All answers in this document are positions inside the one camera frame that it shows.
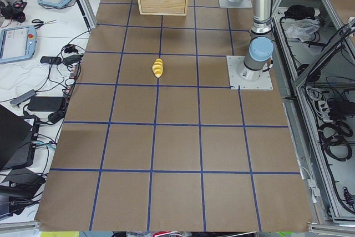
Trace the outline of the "yellow striped bread roll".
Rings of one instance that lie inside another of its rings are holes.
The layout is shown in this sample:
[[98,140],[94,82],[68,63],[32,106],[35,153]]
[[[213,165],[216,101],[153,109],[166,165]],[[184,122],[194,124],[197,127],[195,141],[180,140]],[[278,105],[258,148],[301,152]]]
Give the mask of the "yellow striped bread roll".
[[153,65],[152,65],[152,71],[154,76],[159,79],[164,71],[164,65],[163,65],[163,60],[161,58],[157,58]]

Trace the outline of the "blue teach pendant near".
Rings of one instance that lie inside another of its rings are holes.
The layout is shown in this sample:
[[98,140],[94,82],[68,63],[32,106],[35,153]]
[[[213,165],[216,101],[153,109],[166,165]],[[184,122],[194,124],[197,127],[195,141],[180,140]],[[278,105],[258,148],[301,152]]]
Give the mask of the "blue teach pendant near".
[[28,60],[36,49],[37,31],[33,26],[22,26],[1,31],[1,64]]

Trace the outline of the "black power brick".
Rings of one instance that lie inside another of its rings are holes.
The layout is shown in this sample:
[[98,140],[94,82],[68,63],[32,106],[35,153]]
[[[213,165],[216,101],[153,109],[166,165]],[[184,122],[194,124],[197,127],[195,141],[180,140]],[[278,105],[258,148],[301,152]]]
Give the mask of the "black power brick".
[[60,110],[63,100],[63,97],[35,96],[30,99],[28,110],[34,112],[55,112]]

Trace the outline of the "black laptop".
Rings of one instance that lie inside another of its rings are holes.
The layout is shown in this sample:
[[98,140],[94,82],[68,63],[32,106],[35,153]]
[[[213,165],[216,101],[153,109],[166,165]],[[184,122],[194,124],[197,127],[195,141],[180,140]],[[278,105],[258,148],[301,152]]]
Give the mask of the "black laptop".
[[39,118],[17,116],[1,106],[1,170],[21,169],[33,164]]

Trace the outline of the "black handled scissors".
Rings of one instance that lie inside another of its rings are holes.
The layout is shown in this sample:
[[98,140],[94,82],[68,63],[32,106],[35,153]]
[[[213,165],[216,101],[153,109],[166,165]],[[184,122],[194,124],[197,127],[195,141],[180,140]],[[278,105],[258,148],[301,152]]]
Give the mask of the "black handled scissors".
[[35,29],[39,29],[40,27],[46,25],[46,24],[53,24],[53,23],[56,23],[57,20],[54,19],[54,20],[51,20],[51,21],[43,21],[43,20],[40,20],[40,19],[34,19],[31,21],[31,23],[33,23],[33,27]]

